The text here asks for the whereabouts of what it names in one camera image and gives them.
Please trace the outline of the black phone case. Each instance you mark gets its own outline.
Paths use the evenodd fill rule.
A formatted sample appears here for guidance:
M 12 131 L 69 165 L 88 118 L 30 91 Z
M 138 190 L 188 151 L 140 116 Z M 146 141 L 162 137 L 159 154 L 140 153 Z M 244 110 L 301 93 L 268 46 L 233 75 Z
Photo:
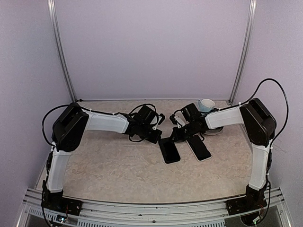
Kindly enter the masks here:
M 162 138 L 159 140 L 159 146 L 166 164 L 180 161 L 181 158 L 173 140 Z

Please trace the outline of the light blue mug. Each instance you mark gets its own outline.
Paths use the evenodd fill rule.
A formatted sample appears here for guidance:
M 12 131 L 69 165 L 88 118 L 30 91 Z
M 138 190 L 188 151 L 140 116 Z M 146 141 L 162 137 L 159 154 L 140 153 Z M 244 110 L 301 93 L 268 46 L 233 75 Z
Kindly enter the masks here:
M 207 113 L 214 109 L 215 102 L 211 99 L 201 99 L 201 100 L 198 100 L 197 105 L 198 105 L 199 111 Z

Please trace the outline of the right aluminium frame post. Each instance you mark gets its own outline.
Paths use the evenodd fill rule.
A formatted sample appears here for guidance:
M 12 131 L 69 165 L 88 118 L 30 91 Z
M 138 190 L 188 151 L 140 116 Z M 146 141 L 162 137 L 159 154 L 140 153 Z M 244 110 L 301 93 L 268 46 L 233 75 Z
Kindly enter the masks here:
M 244 41 L 243 46 L 240 54 L 240 60 L 236 71 L 236 78 L 232 87 L 232 91 L 230 94 L 230 97 L 228 99 L 228 102 L 230 104 L 233 104 L 235 102 L 236 95 L 238 93 L 241 78 L 243 75 L 243 71 L 245 68 L 245 63 L 247 59 L 247 55 L 249 52 L 249 46 L 250 46 L 250 40 L 252 35 L 252 30 L 254 26 L 254 20 L 255 20 L 255 14 L 256 14 L 256 8 L 257 8 L 257 1 L 256 0 L 250 0 L 250 6 L 249 6 L 249 12 L 248 12 L 248 20 L 246 24 L 246 30 L 244 34 Z

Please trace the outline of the front aluminium rail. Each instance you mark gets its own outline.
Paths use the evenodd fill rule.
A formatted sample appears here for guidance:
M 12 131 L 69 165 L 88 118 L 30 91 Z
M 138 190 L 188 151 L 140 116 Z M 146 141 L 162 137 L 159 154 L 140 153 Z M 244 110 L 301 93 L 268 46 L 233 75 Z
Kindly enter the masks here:
M 182 203 L 120 203 L 80 199 L 66 213 L 41 207 L 41 190 L 28 189 L 16 227 L 291 227 L 292 219 L 280 188 L 264 193 L 269 207 L 243 212 L 232 206 L 244 195 Z

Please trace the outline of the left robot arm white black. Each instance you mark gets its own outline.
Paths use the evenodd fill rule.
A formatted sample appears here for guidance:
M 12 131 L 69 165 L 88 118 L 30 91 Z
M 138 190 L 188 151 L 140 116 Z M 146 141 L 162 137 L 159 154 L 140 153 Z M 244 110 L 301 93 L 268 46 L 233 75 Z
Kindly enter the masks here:
M 63 105 L 64 111 L 52 126 L 51 151 L 46 164 L 47 177 L 43 188 L 50 194 L 48 203 L 56 210 L 66 206 L 66 199 L 59 193 L 63 191 L 64 175 L 71 153 L 78 148 L 85 131 L 107 131 L 139 137 L 156 144 L 162 131 L 165 116 L 157 113 L 153 104 L 141 104 L 130 113 L 106 113 L 80 106 L 78 103 Z

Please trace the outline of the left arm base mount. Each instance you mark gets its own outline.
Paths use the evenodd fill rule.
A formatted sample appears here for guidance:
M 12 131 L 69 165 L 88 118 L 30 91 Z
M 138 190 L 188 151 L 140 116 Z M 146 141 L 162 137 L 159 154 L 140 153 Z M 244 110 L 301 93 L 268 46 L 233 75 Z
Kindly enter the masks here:
M 80 200 L 63 197 L 63 191 L 50 192 L 48 190 L 43 192 L 41 202 L 43 208 L 75 216 L 80 215 L 82 204 Z

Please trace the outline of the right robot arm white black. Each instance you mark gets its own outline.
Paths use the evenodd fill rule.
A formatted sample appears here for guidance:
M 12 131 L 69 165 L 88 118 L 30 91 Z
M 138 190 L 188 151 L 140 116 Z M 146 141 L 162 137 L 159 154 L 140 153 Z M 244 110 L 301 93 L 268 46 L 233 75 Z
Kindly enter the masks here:
M 197 109 L 194 103 L 183 107 L 180 112 L 185 118 L 178 120 L 175 114 L 169 118 L 175 125 L 171 138 L 174 142 L 228 125 L 244 125 L 252 146 L 252 170 L 248 187 L 259 191 L 266 184 L 270 143 L 275 137 L 276 120 L 264 104 L 253 98 L 244 104 L 213 109 L 207 113 Z

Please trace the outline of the aluminium frame post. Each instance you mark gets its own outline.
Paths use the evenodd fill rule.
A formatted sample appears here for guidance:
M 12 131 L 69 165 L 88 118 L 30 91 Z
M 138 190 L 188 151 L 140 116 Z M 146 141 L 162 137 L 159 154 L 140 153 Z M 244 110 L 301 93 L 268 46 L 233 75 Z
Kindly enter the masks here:
M 76 93 L 75 93 L 75 90 L 74 90 L 74 87 L 73 87 L 73 84 L 72 84 L 72 81 L 71 81 L 71 77 L 70 77 L 70 74 L 69 74 L 69 71 L 68 71 L 66 59 L 65 59 L 65 56 L 64 56 L 63 45 L 62 45 L 61 36 L 60 36 L 59 23 L 58 23 L 57 14 L 56 14 L 55 1 L 54 0 L 48 0 L 47 5 L 48 5 L 48 10 L 49 10 L 50 20 L 51 20 L 52 27 L 53 27 L 53 33 L 54 33 L 54 37 L 55 37 L 56 48 L 57 48 L 61 68 L 62 68 L 62 71 L 63 71 L 64 80 L 65 80 L 65 83 L 66 83 L 68 93 L 69 93 L 69 96 L 70 96 L 71 100 L 73 102 L 76 102 L 77 101 Z
M 255 20 L 255 14 L 256 14 L 256 8 L 257 8 L 257 1 L 256 0 L 250 0 L 250 6 L 249 6 L 249 12 L 248 12 L 248 20 L 246 24 L 246 30 L 244 34 L 244 41 L 243 46 L 240 54 L 240 60 L 236 71 L 236 78 L 232 87 L 232 91 L 230 94 L 230 97 L 228 99 L 228 102 L 230 104 L 233 104 L 235 102 L 236 95 L 238 93 L 241 78 L 243 75 L 243 71 L 245 68 L 245 63 L 247 59 L 247 55 L 249 52 L 249 46 L 250 46 L 250 40 L 252 35 L 252 30 L 254 26 L 254 20 Z

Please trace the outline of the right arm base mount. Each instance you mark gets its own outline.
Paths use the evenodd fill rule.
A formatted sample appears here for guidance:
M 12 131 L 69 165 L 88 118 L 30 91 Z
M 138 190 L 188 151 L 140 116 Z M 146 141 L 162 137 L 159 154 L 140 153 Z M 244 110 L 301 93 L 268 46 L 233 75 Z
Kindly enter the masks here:
M 235 215 L 252 210 L 257 210 L 261 207 L 266 207 L 267 202 L 264 195 L 261 195 L 261 197 L 258 198 L 253 195 L 246 195 L 244 197 L 238 197 L 236 199 L 227 200 L 226 206 L 228 214 Z

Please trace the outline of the left aluminium frame post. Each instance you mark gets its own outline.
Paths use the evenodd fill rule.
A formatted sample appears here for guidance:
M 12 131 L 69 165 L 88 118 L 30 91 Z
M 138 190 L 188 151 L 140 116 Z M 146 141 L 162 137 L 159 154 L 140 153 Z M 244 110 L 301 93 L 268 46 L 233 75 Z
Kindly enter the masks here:
M 73 84 L 72 84 L 72 81 L 71 81 L 71 77 L 70 77 L 70 74 L 69 74 L 69 71 L 68 71 L 66 59 L 65 59 L 65 56 L 64 56 L 63 45 L 62 45 L 61 36 L 60 36 L 59 23 L 58 23 L 57 14 L 56 14 L 55 1 L 54 0 L 48 0 L 47 5 L 48 5 L 48 10 L 49 10 L 50 20 L 51 20 L 52 27 L 53 27 L 53 33 L 54 33 L 54 37 L 55 37 L 56 48 L 57 48 L 61 68 L 62 68 L 62 71 L 63 71 L 64 80 L 65 80 L 65 83 L 66 83 L 68 93 L 69 93 L 69 96 L 70 96 L 71 100 L 73 102 L 76 102 L 77 101 L 76 93 L 75 93 L 75 90 L 74 90 L 74 87 L 73 87 Z

